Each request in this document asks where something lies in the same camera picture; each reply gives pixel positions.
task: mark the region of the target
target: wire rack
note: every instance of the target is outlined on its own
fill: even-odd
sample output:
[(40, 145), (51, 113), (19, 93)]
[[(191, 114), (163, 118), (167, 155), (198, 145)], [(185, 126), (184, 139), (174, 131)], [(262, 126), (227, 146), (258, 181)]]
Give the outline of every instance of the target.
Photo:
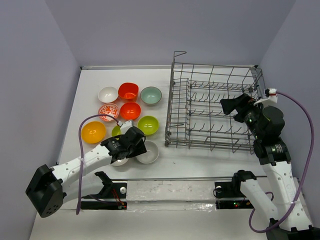
[(254, 138), (244, 123), (224, 115), (220, 100), (242, 93), (258, 99), (265, 87), (255, 67), (177, 62), (186, 54), (175, 51), (171, 65), (165, 146), (238, 150), (254, 153)]

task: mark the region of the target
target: red bowl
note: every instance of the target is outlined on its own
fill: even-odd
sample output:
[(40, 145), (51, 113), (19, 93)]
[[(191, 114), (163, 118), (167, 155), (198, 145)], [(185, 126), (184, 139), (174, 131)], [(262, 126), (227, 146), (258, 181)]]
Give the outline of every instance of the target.
[(132, 82), (123, 83), (118, 90), (118, 95), (126, 102), (135, 102), (139, 94), (139, 87)]
[(127, 102), (120, 108), (120, 115), (125, 120), (137, 119), (141, 114), (141, 107), (136, 102)]

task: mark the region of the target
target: white bowl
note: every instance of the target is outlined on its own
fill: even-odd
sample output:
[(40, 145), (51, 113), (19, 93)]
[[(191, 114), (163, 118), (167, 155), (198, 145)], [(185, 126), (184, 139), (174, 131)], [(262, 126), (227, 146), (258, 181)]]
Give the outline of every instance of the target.
[(112, 163), (111, 166), (114, 166), (114, 167), (121, 166), (121, 165), (125, 164), (126, 162), (128, 162), (128, 160), (129, 160), (129, 158), (125, 158), (125, 159), (122, 159), (122, 160), (117, 160), (114, 163)]
[(118, 98), (118, 90), (113, 86), (106, 86), (100, 90), (98, 93), (98, 99), (105, 103), (112, 103)]
[(136, 156), (136, 159), (143, 164), (151, 164), (159, 157), (159, 148), (153, 141), (144, 142), (146, 153)]

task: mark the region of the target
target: purple wall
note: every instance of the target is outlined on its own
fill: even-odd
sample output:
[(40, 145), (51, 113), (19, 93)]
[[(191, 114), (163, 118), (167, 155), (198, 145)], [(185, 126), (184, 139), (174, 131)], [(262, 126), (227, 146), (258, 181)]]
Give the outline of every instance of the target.
[(258, 64), (294, 0), (45, 0), (81, 66)]
[[(297, 0), (260, 64), (267, 87), (290, 94), (312, 117), (315, 146), (303, 192), (316, 227), (320, 227), (319, 10), (318, 0)], [(278, 107), (284, 113), (282, 135), (290, 150), (293, 173), (300, 177), (310, 147), (310, 127), (304, 113), (291, 101), (279, 96)]]
[(80, 69), (45, 1), (1, 1), (0, 29), (0, 239), (27, 240), (25, 190), (57, 160)]

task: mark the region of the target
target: light green bowl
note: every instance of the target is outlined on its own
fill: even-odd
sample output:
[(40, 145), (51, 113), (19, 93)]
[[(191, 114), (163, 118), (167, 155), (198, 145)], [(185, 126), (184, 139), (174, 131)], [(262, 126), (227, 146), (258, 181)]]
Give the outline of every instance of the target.
[(162, 93), (159, 88), (148, 86), (141, 91), (140, 98), (145, 104), (153, 106), (161, 100)]
[(145, 135), (152, 135), (159, 129), (159, 122), (154, 116), (144, 116), (139, 120), (138, 128)]
[(112, 137), (115, 137), (115, 136), (118, 136), (118, 135), (121, 135), (121, 130), (120, 130), (120, 127), (119, 127), (119, 126), (115, 126), (115, 127), (112, 129), (111, 136), (112, 136)]

